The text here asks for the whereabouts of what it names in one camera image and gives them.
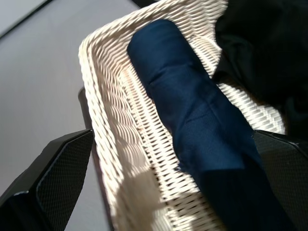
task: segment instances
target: white wicker basket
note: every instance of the white wicker basket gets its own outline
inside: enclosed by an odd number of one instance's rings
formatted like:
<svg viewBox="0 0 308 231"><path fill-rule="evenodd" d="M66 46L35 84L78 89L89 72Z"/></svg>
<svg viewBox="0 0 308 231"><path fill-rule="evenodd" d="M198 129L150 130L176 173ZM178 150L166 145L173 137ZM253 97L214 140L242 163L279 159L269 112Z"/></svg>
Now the white wicker basket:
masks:
<svg viewBox="0 0 308 231"><path fill-rule="evenodd" d="M112 222L120 231L219 231L219 219L192 178L178 172L172 137L146 96L126 52L137 30L165 18L177 24L210 75L220 49L214 23L224 0L163 0L89 35L79 50ZM253 128L284 133L280 114L234 84L219 86Z"/></svg>

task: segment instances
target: folded navy towel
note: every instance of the folded navy towel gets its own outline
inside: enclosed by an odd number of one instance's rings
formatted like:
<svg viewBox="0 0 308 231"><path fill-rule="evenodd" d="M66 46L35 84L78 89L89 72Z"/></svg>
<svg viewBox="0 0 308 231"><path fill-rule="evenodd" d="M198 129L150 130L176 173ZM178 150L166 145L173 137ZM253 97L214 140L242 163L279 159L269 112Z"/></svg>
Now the folded navy towel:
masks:
<svg viewBox="0 0 308 231"><path fill-rule="evenodd" d="M228 230L295 230L271 191L253 130L175 24L150 23L133 36L128 55L180 164Z"/></svg>

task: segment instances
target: navy blue cloth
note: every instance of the navy blue cloth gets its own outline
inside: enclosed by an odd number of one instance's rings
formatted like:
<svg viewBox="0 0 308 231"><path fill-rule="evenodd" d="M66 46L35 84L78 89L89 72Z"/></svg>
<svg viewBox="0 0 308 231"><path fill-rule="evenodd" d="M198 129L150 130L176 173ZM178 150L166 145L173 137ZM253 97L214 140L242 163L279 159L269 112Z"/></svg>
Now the navy blue cloth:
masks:
<svg viewBox="0 0 308 231"><path fill-rule="evenodd" d="M271 191L253 130L175 24L150 23L133 36L128 55L172 133L181 166L228 230L295 230Z"/></svg>

